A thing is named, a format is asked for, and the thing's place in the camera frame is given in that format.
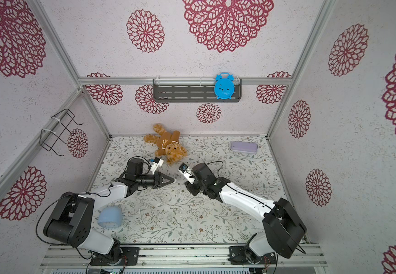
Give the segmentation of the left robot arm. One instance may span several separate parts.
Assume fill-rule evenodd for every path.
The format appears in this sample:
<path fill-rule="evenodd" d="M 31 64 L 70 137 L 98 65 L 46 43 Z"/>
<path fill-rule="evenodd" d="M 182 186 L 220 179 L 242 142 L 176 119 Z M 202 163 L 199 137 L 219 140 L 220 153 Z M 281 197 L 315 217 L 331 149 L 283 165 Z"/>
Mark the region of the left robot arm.
<path fill-rule="evenodd" d="M 163 160 L 151 161 L 141 156 L 128 160 L 124 172 L 109 186 L 96 190 L 66 192 L 50 206 L 53 208 L 43 229 L 45 237 L 53 239 L 54 245 L 69 245 L 91 252 L 88 258 L 93 266 L 107 266 L 125 261 L 120 241 L 92 228 L 94 213 L 105 206 L 127 198 L 146 188 L 159 189 L 175 183 L 175 178 L 158 168 Z"/>

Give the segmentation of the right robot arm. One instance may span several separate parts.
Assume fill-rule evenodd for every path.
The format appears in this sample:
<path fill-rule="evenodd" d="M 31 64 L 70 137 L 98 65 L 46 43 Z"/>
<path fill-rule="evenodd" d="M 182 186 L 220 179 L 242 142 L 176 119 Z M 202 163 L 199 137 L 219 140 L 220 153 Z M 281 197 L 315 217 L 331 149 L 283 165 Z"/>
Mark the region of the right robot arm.
<path fill-rule="evenodd" d="M 300 242 L 307 228 L 289 201 L 273 201 L 254 195 L 224 177 L 216 177 L 206 163 L 190 168 L 179 167 L 186 178 L 185 186 L 193 195 L 202 193 L 210 199 L 229 204 L 261 221 L 264 231 L 254 234 L 239 253 L 229 259 L 232 264 L 259 264 L 269 262 L 268 254 L 275 258 L 291 258 L 295 251 L 305 254 Z"/>

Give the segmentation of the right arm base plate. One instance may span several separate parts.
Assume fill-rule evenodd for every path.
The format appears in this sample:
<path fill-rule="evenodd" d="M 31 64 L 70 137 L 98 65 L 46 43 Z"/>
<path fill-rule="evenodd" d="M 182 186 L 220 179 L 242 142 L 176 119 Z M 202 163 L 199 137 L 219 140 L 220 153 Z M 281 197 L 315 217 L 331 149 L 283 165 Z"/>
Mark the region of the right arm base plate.
<path fill-rule="evenodd" d="M 275 252 L 266 253 L 258 256 L 246 245 L 232 245 L 229 247 L 228 261 L 233 265 L 242 264 L 276 264 L 278 261 Z"/>

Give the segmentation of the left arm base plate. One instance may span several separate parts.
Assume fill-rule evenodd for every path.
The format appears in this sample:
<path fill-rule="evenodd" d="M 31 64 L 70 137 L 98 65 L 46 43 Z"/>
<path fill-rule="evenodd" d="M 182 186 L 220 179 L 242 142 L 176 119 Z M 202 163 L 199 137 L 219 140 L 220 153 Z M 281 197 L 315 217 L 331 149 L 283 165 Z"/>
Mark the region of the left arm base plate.
<path fill-rule="evenodd" d="M 107 255 L 94 252 L 90 266 L 136 266 L 139 258 L 139 247 L 114 248 Z"/>

